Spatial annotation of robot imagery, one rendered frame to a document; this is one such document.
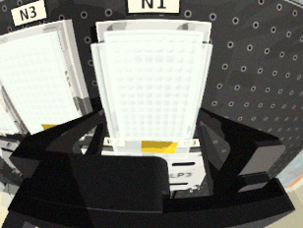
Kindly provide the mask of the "white button panel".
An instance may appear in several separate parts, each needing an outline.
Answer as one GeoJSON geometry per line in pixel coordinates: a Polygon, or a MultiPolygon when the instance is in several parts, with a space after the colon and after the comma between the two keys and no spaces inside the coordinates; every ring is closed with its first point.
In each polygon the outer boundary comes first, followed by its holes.
{"type": "Polygon", "coordinates": [[[12,201],[13,197],[15,196],[15,193],[18,190],[18,186],[12,185],[12,184],[8,184],[5,185],[4,183],[2,183],[0,181],[0,184],[2,184],[3,186],[5,186],[4,190],[2,191],[2,197],[1,197],[1,204],[2,206],[5,207],[9,207],[10,202],[12,201]]]}

